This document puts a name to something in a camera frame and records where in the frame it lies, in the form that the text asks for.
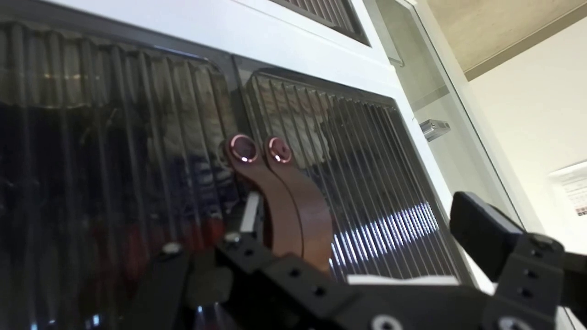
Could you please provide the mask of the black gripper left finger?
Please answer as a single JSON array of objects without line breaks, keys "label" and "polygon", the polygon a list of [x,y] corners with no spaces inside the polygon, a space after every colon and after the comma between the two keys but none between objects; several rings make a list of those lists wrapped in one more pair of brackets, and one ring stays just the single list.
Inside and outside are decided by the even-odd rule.
[{"label": "black gripper left finger", "polygon": [[243,203],[241,216],[239,216],[238,231],[258,238],[260,229],[262,229],[262,196],[256,190],[249,190]]}]

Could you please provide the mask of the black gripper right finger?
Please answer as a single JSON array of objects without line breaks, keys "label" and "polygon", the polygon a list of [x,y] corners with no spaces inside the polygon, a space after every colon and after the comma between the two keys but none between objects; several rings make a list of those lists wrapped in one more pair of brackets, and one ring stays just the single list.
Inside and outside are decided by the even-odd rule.
[{"label": "black gripper right finger", "polygon": [[527,232],[474,192],[452,194],[449,232],[498,287],[526,282]]}]

